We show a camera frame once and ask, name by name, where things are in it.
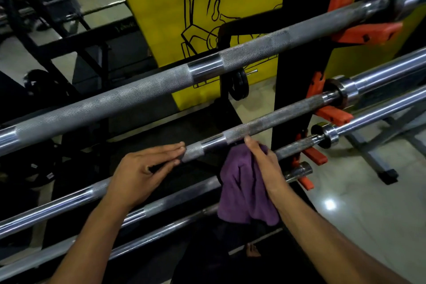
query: black rubber foot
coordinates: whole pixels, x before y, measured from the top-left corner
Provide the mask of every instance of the black rubber foot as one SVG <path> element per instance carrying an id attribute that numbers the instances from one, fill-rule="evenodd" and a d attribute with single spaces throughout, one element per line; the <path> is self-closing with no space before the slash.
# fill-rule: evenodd
<path id="1" fill-rule="evenodd" d="M 393 184 L 398 182 L 398 173 L 394 169 L 387 170 L 385 172 L 377 173 L 377 176 L 385 183 L 386 185 Z"/>

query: purple cloth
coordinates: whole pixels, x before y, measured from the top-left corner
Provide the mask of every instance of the purple cloth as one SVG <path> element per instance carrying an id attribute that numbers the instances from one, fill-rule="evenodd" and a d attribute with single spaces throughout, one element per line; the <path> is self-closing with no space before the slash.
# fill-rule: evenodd
<path id="1" fill-rule="evenodd" d="M 259 166 L 245 145 L 229 151 L 220 171 L 222 194 L 217 215 L 224 221 L 250 223 L 251 219 L 274 226 L 280 220 L 275 206 L 269 200 Z"/>

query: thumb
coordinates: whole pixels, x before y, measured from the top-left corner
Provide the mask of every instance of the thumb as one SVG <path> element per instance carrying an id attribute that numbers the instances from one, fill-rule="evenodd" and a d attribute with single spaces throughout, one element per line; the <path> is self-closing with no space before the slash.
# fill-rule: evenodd
<path id="1" fill-rule="evenodd" d="M 250 149 L 250 151 L 253 153 L 259 165 L 262 165 L 263 163 L 265 163 L 265 161 L 268 160 L 268 157 L 260 149 L 259 143 L 257 141 L 255 141 L 250 136 L 246 136 L 244 137 L 244 142 L 246 146 Z"/>
<path id="2" fill-rule="evenodd" d="M 157 172 L 155 172 L 151 177 L 151 181 L 153 182 L 154 186 L 157 187 L 162 182 L 162 180 L 164 180 L 167 174 L 172 172 L 173 167 L 179 163 L 179 160 L 171 160 L 170 162 L 164 164 Z"/>

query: tile floor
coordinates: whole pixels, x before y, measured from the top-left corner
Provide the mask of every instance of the tile floor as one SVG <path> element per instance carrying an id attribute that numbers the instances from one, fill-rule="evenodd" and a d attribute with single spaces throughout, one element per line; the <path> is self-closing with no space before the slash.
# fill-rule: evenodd
<path id="1" fill-rule="evenodd" d="M 115 0 L 80 0 L 84 10 Z M 104 10 L 86 17 L 93 27 L 129 16 L 126 6 Z M 34 32 L 39 44 L 57 39 L 52 32 Z M 68 79 L 72 78 L 75 54 L 55 59 Z M 18 82 L 26 72 L 41 66 L 19 41 L 10 38 L 0 45 L 0 70 Z M 243 122 L 274 109 L 274 79 L 258 83 L 249 97 L 235 102 Z M 365 137 L 379 133 L 385 123 L 362 130 Z M 271 130 L 255 136 L 270 145 Z M 366 252 L 413 283 L 426 277 L 426 160 L 404 139 L 395 139 L 379 149 L 382 157 L 399 174 L 399 182 L 382 183 L 375 172 L 346 139 L 322 150 L 329 162 L 321 167 L 312 163 L 310 177 L 315 189 L 308 196 L 318 211 Z"/>

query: person's left hand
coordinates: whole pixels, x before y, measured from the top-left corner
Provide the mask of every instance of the person's left hand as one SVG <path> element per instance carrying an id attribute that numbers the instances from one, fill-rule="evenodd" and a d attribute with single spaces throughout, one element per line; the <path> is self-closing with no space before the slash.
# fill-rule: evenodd
<path id="1" fill-rule="evenodd" d="M 180 163 L 177 158 L 185 152 L 184 146 L 180 142 L 127 154 L 115 170 L 104 199 L 127 212 L 141 204 Z M 150 167 L 164 162 L 157 172 L 150 171 Z"/>

